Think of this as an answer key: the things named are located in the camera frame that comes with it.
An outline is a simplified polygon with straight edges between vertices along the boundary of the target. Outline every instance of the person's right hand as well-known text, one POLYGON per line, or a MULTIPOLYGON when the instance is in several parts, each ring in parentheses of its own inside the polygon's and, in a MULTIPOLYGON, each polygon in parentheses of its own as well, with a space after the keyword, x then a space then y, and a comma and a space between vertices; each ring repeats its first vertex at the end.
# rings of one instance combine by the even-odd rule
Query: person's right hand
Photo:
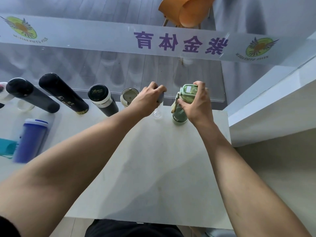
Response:
POLYGON ((211 100, 208 94, 208 89, 205 88, 205 83, 196 81, 193 84, 197 85, 197 94, 191 104, 178 99, 178 104, 183 108, 188 119, 197 127, 199 124, 205 125, 213 123, 213 113, 211 100))

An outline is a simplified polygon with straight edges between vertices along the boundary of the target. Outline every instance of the black bottle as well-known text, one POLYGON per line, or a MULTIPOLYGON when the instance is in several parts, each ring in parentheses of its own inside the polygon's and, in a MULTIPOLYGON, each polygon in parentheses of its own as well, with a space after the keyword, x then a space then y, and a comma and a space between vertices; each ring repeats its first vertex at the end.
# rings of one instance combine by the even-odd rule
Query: black bottle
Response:
POLYGON ((57 102, 25 79, 11 79, 7 83, 6 90, 16 98, 25 100, 49 113, 55 113, 60 108, 60 105, 57 102))
POLYGON ((106 116, 114 115, 119 111, 109 89, 101 84, 90 87, 88 97, 106 116))
POLYGON ((89 105, 54 73, 43 75, 39 79, 39 86, 77 112, 77 114, 84 114, 89 110, 89 105))

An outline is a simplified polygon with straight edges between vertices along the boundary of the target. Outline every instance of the blue water bottle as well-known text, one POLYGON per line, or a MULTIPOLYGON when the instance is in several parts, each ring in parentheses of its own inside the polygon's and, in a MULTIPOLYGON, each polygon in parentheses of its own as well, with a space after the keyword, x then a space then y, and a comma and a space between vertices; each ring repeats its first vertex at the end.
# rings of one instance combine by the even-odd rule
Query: blue water bottle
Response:
POLYGON ((13 161, 28 163, 38 154, 47 131, 48 123, 42 120, 26 119, 23 131, 13 154, 13 161))

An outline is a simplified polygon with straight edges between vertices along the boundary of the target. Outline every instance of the pale green bottle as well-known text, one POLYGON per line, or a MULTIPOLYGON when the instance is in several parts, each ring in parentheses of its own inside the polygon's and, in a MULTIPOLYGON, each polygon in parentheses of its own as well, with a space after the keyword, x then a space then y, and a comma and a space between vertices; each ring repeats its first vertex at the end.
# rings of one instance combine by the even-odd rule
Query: pale green bottle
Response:
POLYGON ((172 117, 176 123, 185 123, 188 120, 184 110, 178 104, 178 99, 184 100, 186 103, 191 104, 194 101, 198 86, 193 84, 185 84, 180 88, 180 91, 176 95, 176 99, 172 104, 172 117))

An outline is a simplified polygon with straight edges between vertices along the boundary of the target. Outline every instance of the white counter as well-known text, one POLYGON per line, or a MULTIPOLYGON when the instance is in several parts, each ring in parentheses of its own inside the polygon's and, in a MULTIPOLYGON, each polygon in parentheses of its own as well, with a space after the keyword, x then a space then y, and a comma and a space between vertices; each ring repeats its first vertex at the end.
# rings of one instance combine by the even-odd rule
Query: white counter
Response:
MULTIPOLYGON (((43 147, 46 150, 106 118, 85 101, 89 111, 78 115, 62 103, 55 114, 37 107, 21 112, 13 99, 0 109, 0 138, 17 140, 26 118, 42 119, 52 123, 43 147)), ((162 119, 144 118, 126 135, 67 217, 232 229, 197 130, 189 121, 176 126, 170 106, 160 110, 162 119)), ((213 111, 213 115, 230 141, 227 113, 213 111)), ((22 166, 0 156, 0 180, 22 166)))

